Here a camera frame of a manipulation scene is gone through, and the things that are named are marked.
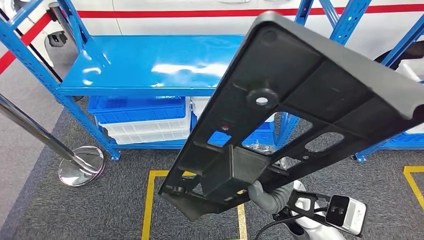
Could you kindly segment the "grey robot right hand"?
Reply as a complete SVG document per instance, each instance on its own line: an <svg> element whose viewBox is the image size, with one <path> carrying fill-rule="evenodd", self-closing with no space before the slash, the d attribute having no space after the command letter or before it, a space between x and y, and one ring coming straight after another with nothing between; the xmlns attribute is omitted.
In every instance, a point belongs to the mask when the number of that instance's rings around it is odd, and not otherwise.
<svg viewBox="0 0 424 240"><path fill-rule="evenodd" d="M260 153L273 153L275 151L272 146L260 143L248 144L247 147L257 150ZM286 169L288 167L287 160L287 157L283 157L273 165ZM256 180L248 187L248 195L250 200L264 212L268 214L277 214L289 202L293 189L305 190L303 184L300 181L295 180L294 182L280 186L271 192L266 192L264 191L261 182Z"/></svg>

